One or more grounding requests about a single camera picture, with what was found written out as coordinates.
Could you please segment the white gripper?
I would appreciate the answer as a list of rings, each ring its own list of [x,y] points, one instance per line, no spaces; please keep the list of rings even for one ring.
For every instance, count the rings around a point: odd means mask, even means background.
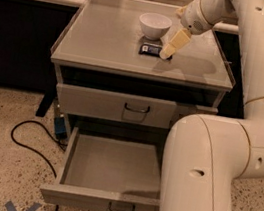
[[[177,8],[176,16],[181,18],[180,23],[185,28],[178,30],[163,46],[159,57],[168,59],[190,42],[192,34],[201,35],[212,29],[221,21],[223,7],[223,0],[194,0],[187,6]]]

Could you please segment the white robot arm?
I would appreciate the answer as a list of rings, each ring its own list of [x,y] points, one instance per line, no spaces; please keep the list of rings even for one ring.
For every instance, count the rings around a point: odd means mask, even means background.
[[[244,116],[194,114],[173,125],[159,211],[231,211],[231,182],[264,177],[264,0],[194,0],[178,12],[182,27],[162,48],[163,59],[192,35],[237,17]]]

